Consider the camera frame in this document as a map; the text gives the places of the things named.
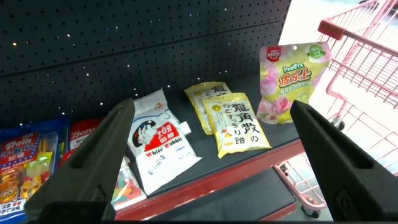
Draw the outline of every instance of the yellow candy bag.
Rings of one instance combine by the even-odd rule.
[[[246,94],[230,93],[202,100],[220,159],[228,153],[272,148]]]
[[[202,98],[222,96],[231,93],[225,82],[204,82],[193,85],[184,90],[191,101],[200,120],[200,124],[207,135],[212,134],[209,119],[203,106]]]
[[[308,103],[331,61],[326,42],[262,47],[261,101],[257,118],[269,124],[291,123],[294,100]]]

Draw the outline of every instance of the red shelf edge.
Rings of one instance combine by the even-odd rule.
[[[286,159],[304,152],[300,140],[278,147],[269,153],[248,159],[213,175],[190,182],[155,197],[148,198],[116,214],[116,220],[147,220],[156,215],[223,189],[254,174],[258,174]]]

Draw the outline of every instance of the blue snack bag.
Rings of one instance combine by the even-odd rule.
[[[24,204],[54,173],[68,118],[0,129],[0,222],[26,218]]]

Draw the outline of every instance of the candy package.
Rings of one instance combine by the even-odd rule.
[[[204,82],[193,85],[184,90],[191,101],[195,112],[198,115],[200,124],[206,134],[212,134],[208,116],[203,106],[202,98],[207,99],[213,96],[221,96],[231,93],[225,82]]]
[[[79,145],[88,137],[88,135],[92,131],[94,131],[94,129],[100,124],[102,119],[103,117],[91,118],[72,124],[70,128],[69,150],[63,155],[60,164],[64,163],[70,157],[70,155],[73,154],[75,149],[79,147]]]
[[[203,99],[211,130],[217,140],[218,157],[271,146],[244,93]]]
[[[65,120],[0,130],[0,222],[19,222],[26,201],[53,174]]]
[[[127,144],[136,158],[144,191],[150,195],[201,158],[168,109],[162,90],[135,100],[134,106]]]
[[[137,180],[127,163],[127,158],[123,157],[111,201],[115,210],[125,208],[147,198],[145,193],[139,188]]]
[[[94,131],[102,120],[103,117],[91,118],[72,124],[70,128],[70,151],[64,155],[63,162],[76,151],[78,146]],[[136,178],[128,165],[129,161],[126,156],[123,156],[111,201],[115,210],[132,205],[146,198],[145,193],[139,188]]]
[[[331,61],[326,42],[262,47],[261,101],[257,117],[269,124],[291,123],[294,100],[308,103]]]

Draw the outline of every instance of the pink shopping cart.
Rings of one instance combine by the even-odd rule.
[[[333,58],[329,69],[335,72],[326,88],[334,100],[325,117],[353,141],[352,131],[367,129],[368,134],[359,133],[361,140],[355,142],[396,176],[396,126],[386,125],[380,121],[381,116],[368,113],[360,99],[374,100],[371,103],[375,105],[366,100],[365,108],[379,107],[376,103],[381,102],[391,109],[392,120],[398,117],[395,110],[398,104],[397,4],[398,0],[369,0],[322,20],[318,28],[322,33],[319,41],[328,42],[331,48]],[[345,86],[339,88],[337,83]],[[357,98],[348,96],[353,90],[358,90]],[[275,169],[302,203],[302,210],[317,218],[327,204],[305,153],[276,165]]]

